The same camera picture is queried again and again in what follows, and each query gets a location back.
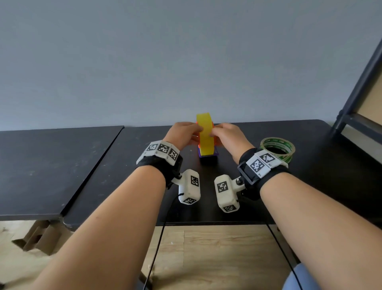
forearm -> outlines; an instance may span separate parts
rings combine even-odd
[[[159,170],[136,169],[65,243],[33,289],[132,289],[164,191]]]
[[[324,289],[380,289],[382,231],[350,209],[280,173],[261,198],[289,245]]]

clear packing tape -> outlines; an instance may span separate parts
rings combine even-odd
[[[271,152],[286,163],[292,160],[292,156],[296,151],[295,146],[291,142],[279,137],[268,137],[261,140],[260,148]]]

black table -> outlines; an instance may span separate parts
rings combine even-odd
[[[266,137],[291,141],[296,153],[290,171],[351,208],[371,222],[382,220],[382,165],[342,135],[332,135],[331,127],[321,120],[236,123],[255,146]],[[63,222],[75,230],[134,170],[135,162],[147,144],[160,140],[169,126],[129,127],[122,130],[100,165],[90,177]],[[240,210],[224,213],[217,205],[214,179],[222,174],[237,177],[238,170],[230,154],[219,149],[218,163],[202,165],[196,146],[188,146],[181,155],[182,171],[191,168],[200,175],[201,199],[194,205],[176,202],[168,218],[169,225],[233,225],[271,222],[262,201],[254,208],[246,204]],[[166,191],[158,216],[161,225],[178,186]]]
[[[0,132],[0,220],[60,217],[122,128]]]

yellow block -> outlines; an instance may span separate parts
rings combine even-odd
[[[215,150],[214,138],[210,137],[212,130],[212,120],[210,113],[203,113],[196,115],[197,123],[202,126],[204,129],[200,132],[200,155],[212,155]]]

screw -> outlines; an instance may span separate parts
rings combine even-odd
[[[241,180],[240,177],[236,178],[236,184],[237,185],[242,185],[243,184],[243,181]]]

